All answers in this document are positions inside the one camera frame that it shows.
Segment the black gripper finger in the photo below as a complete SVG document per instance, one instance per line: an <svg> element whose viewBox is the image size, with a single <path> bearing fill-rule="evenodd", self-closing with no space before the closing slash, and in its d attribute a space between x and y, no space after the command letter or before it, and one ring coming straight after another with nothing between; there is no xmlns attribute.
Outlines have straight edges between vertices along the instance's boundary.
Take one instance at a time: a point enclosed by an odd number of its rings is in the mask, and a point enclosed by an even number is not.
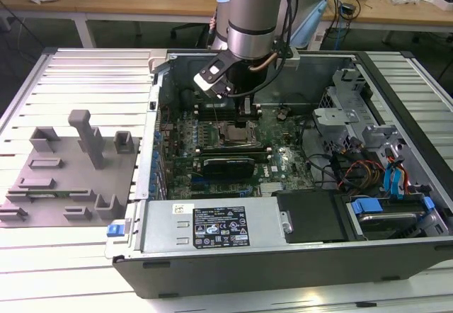
<svg viewBox="0 0 453 313"><path fill-rule="evenodd" d="M235 100L235 127L244 128L248 121L259 119L258 109L253 99L254 96L246 96Z"/></svg>

